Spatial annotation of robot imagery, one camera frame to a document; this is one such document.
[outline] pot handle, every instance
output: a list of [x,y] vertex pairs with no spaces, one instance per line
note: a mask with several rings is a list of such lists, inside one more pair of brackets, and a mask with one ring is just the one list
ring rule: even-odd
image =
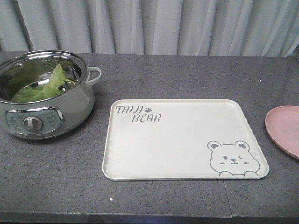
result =
[[[96,78],[90,80],[92,71],[97,71],[99,73],[99,75]],[[86,85],[88,87],[92,87],[94,84],[96,84],[100,80],[101,75],[102,75],[101,69],[99,69],[97,67],[88,67],[88,78],[86,81]]]

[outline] bear illustration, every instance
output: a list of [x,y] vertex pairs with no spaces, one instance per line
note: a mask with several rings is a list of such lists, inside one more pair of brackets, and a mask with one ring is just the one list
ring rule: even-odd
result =
[[249,152],[250,147],[246,142],[221,145],[211,141],[207,147],[212,151],[210,165],[219,176],[258,176],[260,163]]

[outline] pot rim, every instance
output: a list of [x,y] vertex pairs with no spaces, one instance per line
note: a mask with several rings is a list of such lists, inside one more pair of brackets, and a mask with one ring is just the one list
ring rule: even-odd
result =
[[0,64],[0,73],[2,73],[1,70],[3,70],[7,66],[12,65],[12,67],[14,67],[14,64],[17,64],[17,63],[21,63],[21,62],[24,62],[24,61],[27,61],[27,60],[32,60],[34,58],[38,59],[38,58],[40,58],[40,56],[44,56],[44,55],[53,56],[54,54],[61,55],[62,58],[65,58],[66,60],[76,58],[78,61],[80,61],[82,63],[83,67],[72,60],[72,62],[74,64],[76,64],[81,69],[81,75],[80,75],[79,80],[75,83],[75,85],[71,89],[69,89],[68,91],[63,92],[61,94],[58,94],[56,96],[53,96],[51,98],[47,98],[47,99],[43,99],[43,100],[39,100],[39,101],[34,101],[34,102],[23,102],[23,103],[22,102],[21,103],[20,102],[13,102],[13,101],[5,100],[5,99],[0,97],[0,103],[10,104],[10,105],[31,105],[31,104],[36,104],[36,103],[52,100],[54,98],[62,97],[64,94],[67,94],[68,92],[72,91],[73,88],[76,88],[77,85],[79,85],[87,77],[88,69],[87,69],[87,65],[86,65],[85,61],[81,57],[79,57],[78,55],[76,55],[74,53],[71,53],[69,51],[64,51],[64,50],[36,50],[36,51],[30,51],[30,52],[24,53],[22,55],[13,57],[11,59],[8,59],[4,63]]

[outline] rectangular plastic tray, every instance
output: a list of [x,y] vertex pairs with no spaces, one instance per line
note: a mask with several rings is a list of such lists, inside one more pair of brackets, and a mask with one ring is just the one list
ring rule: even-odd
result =
[[111,180],[259,179],[268,163],[228,99],[118,100],[102,169]]

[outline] granite countertop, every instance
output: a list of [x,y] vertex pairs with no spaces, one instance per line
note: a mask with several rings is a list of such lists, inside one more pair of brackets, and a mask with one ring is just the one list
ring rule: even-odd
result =
[[[0,51],[0,63],[20,52]],[[59,223],[298,223],[299,161],[269,138],[264,119],[299,105],[292,57],[78,54],[102,69],[92,113],[48,140],[0,128],[0,221]],[[110,107],[119,99],[237,102],[269,164],[260,180],[114,182],[102,173]]]

